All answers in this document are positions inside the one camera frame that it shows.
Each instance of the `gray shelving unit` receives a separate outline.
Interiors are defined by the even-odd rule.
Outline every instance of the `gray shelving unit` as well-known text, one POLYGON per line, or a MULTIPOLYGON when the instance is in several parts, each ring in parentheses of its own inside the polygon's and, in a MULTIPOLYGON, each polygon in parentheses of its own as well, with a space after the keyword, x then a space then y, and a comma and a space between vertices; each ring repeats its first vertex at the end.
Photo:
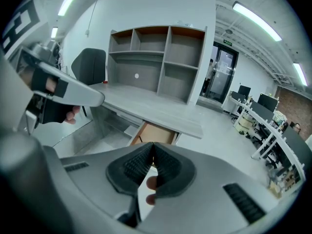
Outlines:
POLYGON ((207 28, 147 26, 112 31, 109 83, 130 85, 189 103, 207 28))

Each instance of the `white ceiling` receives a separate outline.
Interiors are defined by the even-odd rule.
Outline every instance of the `white ceiling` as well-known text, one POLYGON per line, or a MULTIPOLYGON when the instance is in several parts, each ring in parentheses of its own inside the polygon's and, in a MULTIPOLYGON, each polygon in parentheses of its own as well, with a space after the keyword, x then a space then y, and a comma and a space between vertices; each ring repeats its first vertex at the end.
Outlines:
POLYGON ((305 90, 292 65, 299 62, 312 83, 312 51, 300 20, 286 0, 216 0, 215 36, 233 43, 258 63, 277 84, 305 90), (232 9, 238 1, 266 21, 282 38, 275 42, 264 30, 232 9), (231 35, 225 32, 231 29, 231 35))
MULTIPOLYGON (((95 0, 74 0, 65 17, 58 11, 63 0, 42 0, 49 25, 57 26, 58 37, 63 38, 79 16, 95 0)), ((216 0, 215 37, 229 40, 233 47, 256 62, 277 84, 293 90, 305 90, 298 80, 292 63, 300 62, 308 84, 312 83, 312 51, 309 38, 286 0, 216 0), (232 9, 238 1, 262 17, 282 38, 275 42, 258 25, 232 9), (233 33, 228 35, 226 29, 233 33)))

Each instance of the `glass door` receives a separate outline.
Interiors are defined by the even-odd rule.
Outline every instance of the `glass door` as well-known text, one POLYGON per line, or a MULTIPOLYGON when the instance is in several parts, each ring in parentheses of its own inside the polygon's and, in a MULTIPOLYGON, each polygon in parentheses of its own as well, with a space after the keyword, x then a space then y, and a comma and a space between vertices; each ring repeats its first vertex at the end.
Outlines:
POLYGON ((238 53, 221 44, 214 43, 214 45, 218 50, 205 97, 223 103, 233 79, 238 53))

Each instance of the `gray floor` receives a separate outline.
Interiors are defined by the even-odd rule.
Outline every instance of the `gray floor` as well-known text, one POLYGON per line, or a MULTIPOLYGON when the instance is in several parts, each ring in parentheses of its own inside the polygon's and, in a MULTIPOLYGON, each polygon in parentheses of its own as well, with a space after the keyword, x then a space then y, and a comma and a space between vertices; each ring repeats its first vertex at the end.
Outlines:
POLYGON ((263 162, 251 158, 256 151, 252 142, 233 127, 231 117, 196 105, 204 138, 182 135, 178 146, 221 158, 261 184, 267 186, 267 170, 263 162))
POLYGON ((212 110, 215 110, 217 112, 222 113, 223 109, 222 109, 222 103, 216 101, 216 100, 212 100, 212 99, 208 99, 205 98, 203 96, 200 96, 197 100, 197 105, 205 107, 205 108, 209 108, 212 110))

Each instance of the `exit sign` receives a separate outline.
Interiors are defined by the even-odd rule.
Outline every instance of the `exit sign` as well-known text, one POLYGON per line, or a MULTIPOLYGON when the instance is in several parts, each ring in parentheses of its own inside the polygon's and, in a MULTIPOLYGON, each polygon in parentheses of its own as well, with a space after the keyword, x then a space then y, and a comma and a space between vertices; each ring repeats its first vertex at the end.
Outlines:
POLYGON ((225 44, 229 45, 229 46, 232 46, 232 43, 229 42, 229 41, 223 40, 223 42, 224 42, 225 44))

